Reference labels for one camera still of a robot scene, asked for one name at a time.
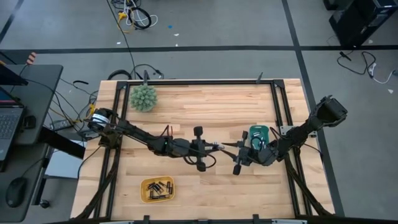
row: desk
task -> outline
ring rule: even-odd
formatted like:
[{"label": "desk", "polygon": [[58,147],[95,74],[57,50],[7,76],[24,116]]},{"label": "desk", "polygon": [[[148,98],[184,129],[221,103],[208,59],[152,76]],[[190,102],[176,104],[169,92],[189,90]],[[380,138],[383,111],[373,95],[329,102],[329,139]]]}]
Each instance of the desk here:
[{"label": "desk", "polygon": [[[158,104],[150,113],[127,109],[126,119],[153,135],[159,135],[169,124],[173,126],[175,138],[191,140],[194,139],[193,127],[203,126],[202,139],[208,142],[236,142],[242,131],[247,131],[252,125],[276,128],[270,85],[173,85],[171,80],[164,82],[170,84],[156,86]],[[116,83],[101,82],[97,108],[112,108]],[[294,125],[300,125],[308,118],[300,80],[286,79],[284,83]],[[119,99],[119,114],[123,95],[121,93]],[[283,110],[282,117],[286,125]],[[307,144],[317,147],[314,138],[308,139]],[[98,140],[90,141],[85,157],[97,147]],[[238,151],[233,147],[226,147],[226,150],[235,154]],[[241,175],[235,176],[232,175],[234,163],[227,155],[220,152],[213,155],[217,164],[200,173],[183,159],[157,157],[141,143],[123,137],[111,219],[142,220],[144,215],[150,215],[151,220],[251,219],[253,214],[259,214],[260,218],[294,217],[283,161],[275,161],[269,167],[242,166]],[[71,217],[78,215],[96,192],[103,156],[104,149],[100,149],[82,167]],[[304,146],[301,160],[308,188],[333,213],[319,153]],[[205,162],[210,164],[212,160],[207,157]],[[174,178],[175,198],[162,203],[141,202],[141,181],[159,175]],[[296,189],[300,210],[304,211],[300,190]],[[101,216],[106,207],[105,199],[106,193]]]},{"label": "desk", "polygon": [[[25,65],[8,65],[13,72],[20,74]],[[61,65],[29,65],[22,73],[23,78],[33,80],[47,85],[51,90],[55,90],[61,76]],[[10,91],[12,86],[3,86]],[[62,136],[43,128],[44,119],[47,115],[53,92],[48,88],[34,82],[29,82],[27,86],[15,86],[12,95],[21,99],[26,106],[26,116],[33,115],[36,118],[34,129],[25,129],[19,133],[14,141],[14,146],[9,150],[4,172],[0,172],[0,222],[21,222],[25,218],[30,201],[34,196],[33,204],[37,205],[44,188],[45,179],[43,163],[44,160],[33,166],[24,176],[27,178],[27,188],[23,203],[16,208],[9,208],[5,201],[5,193],[9,183],[16,177],[20,177],[24,171],[33,163],[42,159],[48,154],[49,145],[56,147],[63,144],[65,147],[56,147],[60,150],[70,152],[74,150],[75,155],[83,155],[84,147],[65,139]]]}]

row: black computer tower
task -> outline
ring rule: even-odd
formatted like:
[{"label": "black computer tower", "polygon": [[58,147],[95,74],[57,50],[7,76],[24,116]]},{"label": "black computer tower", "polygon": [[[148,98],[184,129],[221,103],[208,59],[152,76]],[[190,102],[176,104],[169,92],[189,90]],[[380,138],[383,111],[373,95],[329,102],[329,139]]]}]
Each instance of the black computer tower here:
[{"label": "black computer tower", "polygon": [[354,0],[339,7],[329,23],[342,46],[359,47],[398,8],[398,0]]},{"label": "black computer tower", "polygon": [[327,10],[336,10],[342,4],[346,4],[349,0],[323,0],[323,3]]}]

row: green object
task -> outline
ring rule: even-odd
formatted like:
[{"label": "green object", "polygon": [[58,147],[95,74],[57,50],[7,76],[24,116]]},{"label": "green object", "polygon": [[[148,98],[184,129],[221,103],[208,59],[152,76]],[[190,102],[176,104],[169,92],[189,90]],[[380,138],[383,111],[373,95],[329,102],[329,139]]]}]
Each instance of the green object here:
[{"label": "green object", "polygon": [[143,84],[135,86],[130,96],[131,107],[141,112],[150,111],[157,103],[156,90],[153,86]]},{"label": "green object", "polygon": [[269,143],[269,128],[264,125],[254,125],[250,127],[250,145],[255,150],[260,150]]}]

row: electrical wire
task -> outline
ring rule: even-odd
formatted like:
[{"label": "electrical wire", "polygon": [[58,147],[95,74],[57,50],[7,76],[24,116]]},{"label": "electrical wire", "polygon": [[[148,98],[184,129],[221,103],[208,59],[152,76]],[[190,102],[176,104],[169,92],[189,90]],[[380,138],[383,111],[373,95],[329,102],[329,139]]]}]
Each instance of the electrical wire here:
[{"label": "electrical wire", "polygon": [[54,120],[52,119],[52,117],[51,117],[50,113],[49,113],[49,112],[47,112],[47,115],[49,116],[49,118],[50,118],[50,120],[51,120],[51,124],[53,124],[53,123],[54,123]]},{"label": "electrical wire", "polygon": [[121,27],[119,26],[118,19],[116,18],[116,16],[113,13],[111,4],[109,3],[108,0],[105,0],[105,1],[106,1],[106,3],[108,3],[109,10],[111,11],[113,19],[115,20],[116,24],[118,25],[118,27],[120,29],[120,32],[122,33],[122,35],[124,37],[124,40],[126,41],[126,45],[127,45],[127,48],[129,49],[129,53],[130,53],[130,57],[131,57],[131,61],[132,61],[132,71],[131,71],[130,74],[134,73],[134,79],[136,79],[136,64],[134,63],[134,58],[132,57],[132,53],[131,53],[131,49],[130,49],[130,46],[129,46],[129,42],[127,41],[126,35],[124,34],[124,32],[121,30]]},{"label": "electrical wire", "polygon": [[34,162],[32,165],[30,165],[30,167],[28,167],[28,168],[25,170],[25,172],[21,175],[21,177],[25,176],[25,174],[26,174],[31,168],[33,168],[33,166],[35,166],[38,162],[40,162],[40,161],[42,161],[42,160],[44,160],[44,159],[47,159],[47,157],[38,159],[36,162]]},{"label": "electrical wire", "polygon": [[327,43],[329,46],[331,46],[331,44],[329,43],[329,40],[332,39],[332,38],[334,38],[334,37],[337,37],[337,36],[336,36],[336,35],[332,35],[332,36],[330,36],[330,37],[326,40],[326,43]]},{"label": "electrical wire", "polygon": [[49,86],[47,86],[47,85],[44,85],[43,83],[40,83],[40,82],[37,82],[37,81],[33,81],[33,80],[29,80],[29,79],[27,79],[26,78],[26,80],[27,81],[30,81],[30,82],[33,82],[33,83],[36,83],[36,84],[39,84],[39,85],[42,85],[42,86],[44,86],[44,87],[46,87],[46,88],[48,88],[53,94],[54,94],[54,96],[55,96],[55,98],[57,99],[57,102],[58,102],[58,106],[59,106],[59,108],[60,108],[60,110],[62,111],[62,114],[64,115],[64,117],[69,117],[65,112],[64,112],[64,110],[62,109],[62,107],[61,107],[61,102],[60,102],[60,99],[58,98],[58,96],[57,96],[57,94],[56,93],[58,93],[73,109],[74,109],[74,107],[65,99],[65,97],[63,97],[59,92],[57,92],[56,90],[53,90],[53,89],[51,89]]},{"label": "electrical wire", "polygon": [[[352,50],[350,53],[345,54],[345,55],[346,55],[346,56],[349,56],[349,55],[352,54],[353,52],[354,52],[354,50]],[[370,56],[372,57],[373,61],[372,61],[371,63],[368,63],[368,60],[366,59],[365,54],[368,54],[368,55],[370,55]],[[361,55],[362,55],[363,60],[365,61],[365,65],[366,65],[366,66],[365,66],[365,69],[363,70],[363,72],[357,72],[357,71],[355,71],[355,70],[353,70],[353,69],[351,69],[351,68],[348,68],[347,66],[342,65],[342,64],[340,63],[340,59],[344,58],[343,56],[340,56],[340,57],[337,58],[337,64],[338,64],[339,66],[341,66],[341,67],[343,67],[343,68],[345,68],[345,69],[347,69],[347,70],[349,70],[349,71],[355,73],[355,74],[364,75],[364,74],[367,72],[368,75],[370,76],[371,74],[370,74],[369,68],[370,68],[374,63],[376,63],[376,57],[375,57],[373,54],[371,54],[371,53],[369,53],[369,52],[365,52],[365,51],[364,51],[364,52],[361,52]]]},{"label": "electrical wire", "polygon": [[0,55],[2,55],[3,57],[5,57],[8,61],[10,61],[11,63],[13,63],[14,65],[16,65],[17,63],[15,63],[15,61],[13,61],[11,58],[9,58],[5,53],[0,51]]},{"label": "electrical wire", "polygon": [[83,160],[83,162],[81,162],[79,169],[77,170],[77,180],[79,180],[80,178],[80,169],[83,167],[83,164],[91,157],[93,156],[99,149],[101,148],[101,146],[98,146],[97,149],[95,149],[95,151],[93,153],[91,153],[85,160]]},{"label": "electrical wire", "polygon": [[[54,100],[52,100],[52,102],[53,102],[55,105],[57,105],[58,107],[60,107],[60,105],[59,105],[57,102],[55,102]],[[70,122],[73,122],[73,119],[72,119],[69,115],[67,115],[65,112],[63,112],[62,114],[60,114],[60,113],[54,111],[51,107],[49,108],[49,110],[53,111],[54,113],[58,114],[59,116],[65,118],[65,119],[69,120]]]},{"label": "electrical wire", "polygon": [[[134,2],[139,2],[139,4],[137,3],[137,7],[140,7],[141,3],[142,3],[142,0],[134,0]],[[118,6],[118,5],[124,5],[124,1],[123,0],[112,0],[111,4],[113,5],[113,7],[115,9],[124,9],[124,7]]]},{"label": "electrical wire", "polygon": [[131,23],[129,24],[129,8],[127,7],[126,0],[124,0],[124,4],[123,4],[123,13],[125,13],[127,15],[126,25],[131,26],[132,24]]},{"label": "electrical wire", "polygon": [[[87,107],[89,107],[90,105],[94,105],[94,103],[95,103],[96,100],[97,100],[97,96],[95,96],[94,98],[92,98],[92,96],[94,96],[94,94],[97,93],[97,92],[98,92],[98,90],[97,90],[97,91],[94,91],[94,92],[92,92],[92,93],[90,94],[90,97],[88,98],[88,103],[87,103],[87,105],[84,106],[83,109],[81,109],[81,111],[79,112],[79,115],[81,115],[82,112],[83,112]],[[88,119],[88,117],[89,117],[90,114],[91,114],[91,107],[87,110],[87,112],[86,112],[86,118],[85,118],[85,119]],[[84,120],[83,120],[83,125],[80,127],[79,132],[80,132],[84,127],[85,127],[85,124],[84,124]]]},{"label": "electrical wire", "polygon": [[310,146],[309,144],[305,144],[305,143],[304,143],[304,146],[308,146],[308,147],[310,147],[310,148],[312,148],[312,149],[318,151],[319,154],[323,157],[323,153],[322,153],[319,149],[317,149],[317,148],[315,148],[315,147],[313,147],[313,146]]},{"label": "electrical wire", "polygon": [[[136,5],[136,3],[133,1],[132,4],[134,5],[134,7],[138,8],[138,6]],[[132,19],[134,19],[134,21],[136,22],[140,22],[143,26],[146,26],[143,21],[148,20],[148,17],[145,19],[141,19],[141,17],[139,16],[139,13],[137,12],[137,17],[138,19],[134,18],[134,11],[132,11]],[[155,17],[156,18],[156,22],[154,22],[153,24],[151,24],[149,27],[153,27],[154,25],[157,24],[157,21],[159,20],[159,18],[156,15],[150,15],[149,17]]]},{"label": "electrical wire", "polygon": [[64,80],[63,78],[60,78],[60,79],[61,79],[61,81],[63,81],[64,83],[66,83],[66,84],[68,84],[68,85],[71,85],[71,86],[75,87],[76,89],[78,89],[78,90],[80,90],[80,91],[83,91],[84,93],[86,93],[86,94],[89,95],[89,96],[92,96],[92,95],[93,95],[92,93],[89,93],[89,92],[87,92],[86,90],[84,90],[84,89],[82,89],[82,88],[79,88],[79,87],[75,86],[75,84],[70,83],[70,82]]},{"label": "electrical wire", "polygon": [[261,138],[259,138],[259,137],[253,137],[253,138],[251,138],[251,139],[250,139],[250,146],[253,146],[253,147],[254,147],[253,140],[255,140],[255,139],[257,139],[257,140],[260,141],[260,142],[259,142],[259,146],[260,146],[260,149],[262,149],[262,148],[264,147],[264,141],[261,140]]},{"label": "electrical wire", "polygon": [[390,81],[390,78],[391,78],[392,74],[394,74],[394,73],[396,72],[396,70],[391,71],[391,72],[390,72],[390,75],[389,75],[388,78],[387,78],[387,80],[384,81],[384,82],[382,82],[382,81],[377,80],[377,79],[374,77],[374,69],[375,69],[375,67],[376,67],[376,63],[374,63],[373,66],[369,68],[369,71],[368,71],[368,72],[370,73],[371,78],[372,78],[375,82],[377,82],[377,83],[379,83],[379,84],[386,84],[388,81]]},{"label": "electrical wire", "polygon": [[[181,146],[181,145],[179,145],[179,144],[176,144],[176,143],[173,142],[173,141],[172,141],[170,144],[172,144],[172,145],[174,145],[174,146],[177,146],[177,147],[182,147],[182,148],[185,148],[185,149],[188,149],[188,150],[197,152],[197,153],[202,154],[202,155],[206,155],[206,156],[211,157],[211,158],[214,160],[214,162],[212,163],[212,165],[206,166],[206,168],[212,168],[212,167],[213,167],[214,165],[216,165],[216,163],[217,163],[217,159],[216,159],[213,155],[211,155],[211,154],[209,154],[209,153],[201,152],[201,151],[199,151],[199,150],[192,149],[192,148],[190,148],[190,147]],[[187,164],[189,164],[189,165],[196,165],[197,162],[198,162],[198,161],[193,162],[192,159],[190,158],[190,156],[183,156],[183,159],[184,159],[184,161],[185,161]]]},{"label": "electrical wire", "polygon": [[139,65],[136,65],[136,68],[141,67],[141,66],[148,66],[151,69],[153,69],[155,72],[158,71],[158,69],[156,69],[155,67],[153,67],[152,65],[149,65],[149,64],[139,64]]},{"label": "electrical wire", "polygon": [[[22,68],[22,70],[19,72],[19,76],[22,78],[22,74],[23,74],[23,72],[24,72],[24,70],[25,70],[25,68],[26,67],[28,67],[28,64],[25,64],[25,66]],[[11,88],[11,90],[10,90],[10,93],[14,90],[14,88],[15,88],[15,85],[14,86],[12,86],[12,88]]]},{"label": "electrical wire", "polygon": [[[270,130],[271,130],[271,131],[274,130],[275,133],[276,133],[280,138],[286,139],[283,135],[281,135],[281,134],[279,134],[278,132],[276,132],[276,130],[275,130],[273,127],[270,127]],[[322,153],[319,149],[317,149],[317,148],[315,148],[315,147],[313,147],[313,146],[310,146],[309,144],[306,144],[306,143],[304,143],[304,145],[305,145],[305,146],[308,146],[308,147],[310,147],[310,148],[312,148],[312,149],[314,149],[314,150],[316,150],[316,151],[318,151],[319,154],[321,155],[321,158],[323,157],[323,153]]]}]

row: concrete floor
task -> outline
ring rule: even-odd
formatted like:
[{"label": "concrete floor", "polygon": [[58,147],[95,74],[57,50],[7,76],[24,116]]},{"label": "concrete floor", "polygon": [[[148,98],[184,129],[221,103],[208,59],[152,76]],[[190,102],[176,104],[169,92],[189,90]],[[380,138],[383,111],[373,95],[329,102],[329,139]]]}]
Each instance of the concrete floor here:
[{"label": "concrete floor", "polygon": [[[293,46],[281,0],[142,1],[142,7],[157,14],[160,21],[149,30],[128,34],[131,47]],[[325,10],[322,2],[287,2],[299,44],[327,45],[326,40],[333,35],[328,23],[331,12]],[[0,26],[6,23],[14,6],[13,0],[0,0]],[[395,13],[369,38],[373,44],[367,44],[398,45],[397,26],[398,13]],[[331,39],[330,44],[338,43]],[[125,46],[107,4],[95,0],[24,0],[0,43],[0,49],[12,50]],[[166,78],[256,78],[260,72],[264,72],[263,78],[302,78],[293,50],[157,51],[133,53],[135,63],[149,63]],[[367,75],[356,75],[339,67],[336,63],[339,51],[302,53],[315,100],[334,95],[349,111],[344,123],[325,129],[345,215],[398,220],[395,210],[398,206],[398,152],[395,150],[398,140],[393,136],[398,122],[398,77],[380,85]],[[377,57],[378,79],[385,80],[392,69],[398,68],[398,50],[371,53]],[[353,61],[344,62],[345,65],[363,70],[360,52],[350,57]],[[111,72],[132,69],[127,53],[39,54],[35,63],[63,65],[62,78],[87,81],[88,91],[98,89],[100,81]],[[62,82],[58,91],[77,110],[86,104],[86,95]],[[73,114],[66,104],[63,108]],[[49,181],[44,198],[52,201],[52,208],[31,207],[24,223],[66,220],[75,189],[75,180]]]}]

